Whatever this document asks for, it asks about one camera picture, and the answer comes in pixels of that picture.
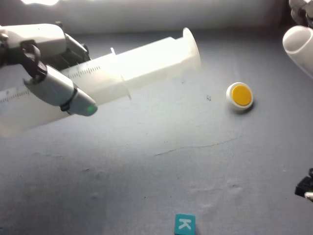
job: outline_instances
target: white and yellow push button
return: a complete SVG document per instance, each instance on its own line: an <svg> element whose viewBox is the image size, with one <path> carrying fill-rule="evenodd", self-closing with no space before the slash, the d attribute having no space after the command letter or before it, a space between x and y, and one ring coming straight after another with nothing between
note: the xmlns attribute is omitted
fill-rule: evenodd
<svg viewBox="0 0 313 235"><path fill-rule="evenodd" d="M242 82L236 82L228 87L227 101L236 110L246 110L253 104L253 94L250 87Z"/></svg>

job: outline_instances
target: gray wall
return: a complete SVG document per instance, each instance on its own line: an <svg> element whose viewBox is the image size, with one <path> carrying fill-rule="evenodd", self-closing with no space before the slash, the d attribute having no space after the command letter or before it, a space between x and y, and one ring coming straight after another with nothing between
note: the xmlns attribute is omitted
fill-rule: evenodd
<svg viewBox="0 0 313 235"><path fill-rule="evenodd" d="M95 58L180 34L78 40ZM200 74L0 139L0 235L170 235L175 213L194 213L198 235L312 232L313 204L293 193L313 166L313 80L277 30L194 34ZM244 115L225 100L237 81L254 92Z"/></svg>
<svg viewBox="0 0 313 235"><path fill-rule="evenodd" d="M0 25L62 21L74 34L269 26L284 0L67 0L55 6L0 1Z"/></svg>

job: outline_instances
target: blue block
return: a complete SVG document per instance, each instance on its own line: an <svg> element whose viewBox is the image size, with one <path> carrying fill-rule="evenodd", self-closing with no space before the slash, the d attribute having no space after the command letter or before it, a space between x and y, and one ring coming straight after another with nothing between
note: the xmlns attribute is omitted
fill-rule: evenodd
<svg viewBox="0 0 313 235"><path fill-rule="evenodd" d="M176 214L175 229L176 235L195 235L196 217L192 214Z"/></svg>

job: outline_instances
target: green light on fingertip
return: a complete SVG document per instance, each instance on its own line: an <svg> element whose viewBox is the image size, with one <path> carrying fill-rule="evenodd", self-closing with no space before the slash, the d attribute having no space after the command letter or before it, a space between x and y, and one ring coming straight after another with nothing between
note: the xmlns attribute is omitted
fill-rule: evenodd
<svg viewBox="0 0 313 235"><path fill-rule="evenodd" d="M88 108L87 108L87 112L88 113L94 113L94 112L96 112L97 111L97 106L95 106L94 104L93 105L90 105Z"/></svg>

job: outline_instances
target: gray tabletop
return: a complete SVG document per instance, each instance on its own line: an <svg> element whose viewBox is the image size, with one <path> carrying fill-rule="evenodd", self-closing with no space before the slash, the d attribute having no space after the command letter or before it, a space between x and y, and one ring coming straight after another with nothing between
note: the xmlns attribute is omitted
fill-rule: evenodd
<svg viewBox="0 0 313 235"><path fill-rule="evenodd" d="M76 38L95 58L180 34ZM312 231L294 188L313 166L313 80L277 30L194 35L200 74L0 139L0 235L171 235L176 213L194 213L198 235ZM0 76L4 89L23 74ZM237 81L255 98L243 115L226 103Z"/></svg>

